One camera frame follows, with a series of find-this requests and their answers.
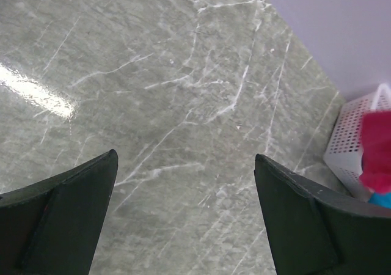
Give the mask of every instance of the red fabric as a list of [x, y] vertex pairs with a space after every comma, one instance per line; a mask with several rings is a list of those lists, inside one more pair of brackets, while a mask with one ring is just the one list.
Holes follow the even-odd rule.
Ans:
[[364, 168], [360, 181], [378, 194], [391, 193], [391, 111], [364, 115], [361, 144]]

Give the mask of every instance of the lavender wall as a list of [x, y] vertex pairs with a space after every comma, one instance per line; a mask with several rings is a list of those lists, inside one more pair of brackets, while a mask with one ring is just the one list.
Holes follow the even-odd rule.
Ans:
[[347, 100], [391, 82], [391, 0], [270, 0]]

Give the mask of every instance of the white plastic basket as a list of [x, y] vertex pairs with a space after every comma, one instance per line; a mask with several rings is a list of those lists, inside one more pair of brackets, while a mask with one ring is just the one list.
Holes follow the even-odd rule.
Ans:
[[361, 120], [364, 113], [391, 109], [391, 90], [381, 84], [377, 91], [342, 106], [324, 162], [357, 199], [367, 201], [371, 193], [359, 181], [362, 173]]

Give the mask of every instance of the blue object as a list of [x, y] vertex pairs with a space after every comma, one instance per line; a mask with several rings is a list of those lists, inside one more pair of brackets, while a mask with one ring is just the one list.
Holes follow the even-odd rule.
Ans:
[[391, 192], [388, 194], [376, 194], [374, 193], [368, 203], [378, 206], [391, 208]]

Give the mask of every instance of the gray marble surface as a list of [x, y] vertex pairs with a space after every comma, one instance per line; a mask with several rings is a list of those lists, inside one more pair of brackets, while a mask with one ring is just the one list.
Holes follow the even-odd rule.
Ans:
[[275, 274], [256, 153], [343, 191], [343, 100], [267, 0], [0, 0], [0, 84], [0, 192], [119, 154], [91, 274]]

